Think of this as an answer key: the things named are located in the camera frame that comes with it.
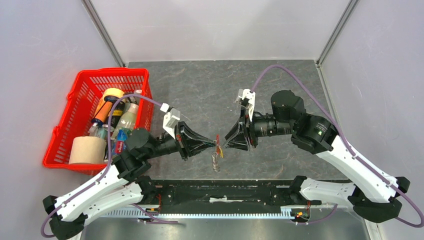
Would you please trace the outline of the yellow tagged keys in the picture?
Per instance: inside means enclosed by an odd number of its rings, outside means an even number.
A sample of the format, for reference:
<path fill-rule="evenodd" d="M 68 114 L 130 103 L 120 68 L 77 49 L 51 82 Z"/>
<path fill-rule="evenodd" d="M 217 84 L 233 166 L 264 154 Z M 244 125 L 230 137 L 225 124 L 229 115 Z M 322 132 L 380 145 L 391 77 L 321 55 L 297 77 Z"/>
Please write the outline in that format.
<path fill-rule="evenodd" d="M 223 150 L 222 150 L 222 148 L 220 146 L 217 147 L 216 152 L 217 152 L 217 154 L 218 154 L 218 156 L 220 158 L 223 158 L 224 157 Z"/>

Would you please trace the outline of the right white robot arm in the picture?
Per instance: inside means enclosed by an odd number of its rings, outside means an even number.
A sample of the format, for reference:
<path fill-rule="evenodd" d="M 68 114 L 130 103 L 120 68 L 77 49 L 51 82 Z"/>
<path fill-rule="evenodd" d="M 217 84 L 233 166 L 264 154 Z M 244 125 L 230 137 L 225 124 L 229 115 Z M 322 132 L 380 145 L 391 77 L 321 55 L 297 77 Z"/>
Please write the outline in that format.
<path fill-rule="evenodd" d="M 272 113 L 254 110 L 256 95 L 240 89 L 236 102 L 240 117 L 225 136 L 225 148 L 247 151 L 258 145 L 260 137 L 290 135 L 298 148 L 330 163 L 348 177 L 348 183 L 319 181 L 296 176 L 289 186 L 289 200 L 296 204 L 333 203 L 351 207 L 360 217 L 382 223 L 399 216 L 410 181 L 382 172 L 361 154 L 353 155 L 335 126 L 326 118 L 306 112 L 304 100 L 290 90 L 271 96 Z"/>

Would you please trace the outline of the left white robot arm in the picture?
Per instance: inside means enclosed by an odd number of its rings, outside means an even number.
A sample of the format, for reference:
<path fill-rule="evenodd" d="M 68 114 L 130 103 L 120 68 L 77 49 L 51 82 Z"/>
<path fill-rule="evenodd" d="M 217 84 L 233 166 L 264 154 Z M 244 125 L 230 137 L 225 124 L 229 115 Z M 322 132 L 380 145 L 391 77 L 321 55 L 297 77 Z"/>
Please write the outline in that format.
<path fill-rule="evenodd" d="M 178 153 L 187 160 L 215 147 L 216 143 L 180 121 L 159 137 L 144 128 L 136 128 L 124 145 L 123 152 L 114 156 L 96 176 L 67 194 L 43 199 L 48 214 L 40 230 L 43 237 L 68 240 L 111 210 L 141 201 L 152 204 L 157 191 L 150 177 L 144 175 L 151 168 L 149 159 Z"/>

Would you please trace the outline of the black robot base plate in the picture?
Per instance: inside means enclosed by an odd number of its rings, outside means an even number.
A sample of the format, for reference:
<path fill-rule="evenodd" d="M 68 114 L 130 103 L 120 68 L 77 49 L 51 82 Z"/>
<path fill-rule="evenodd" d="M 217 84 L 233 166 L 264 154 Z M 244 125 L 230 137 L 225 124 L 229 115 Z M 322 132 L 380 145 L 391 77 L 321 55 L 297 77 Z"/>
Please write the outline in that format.
<path fill-rule="evenodd" d="M 290 188 L 291 180 L 153 180 L 140 205 L 161 214 L 276 214 L 285 206 L 321 205 Z"/>

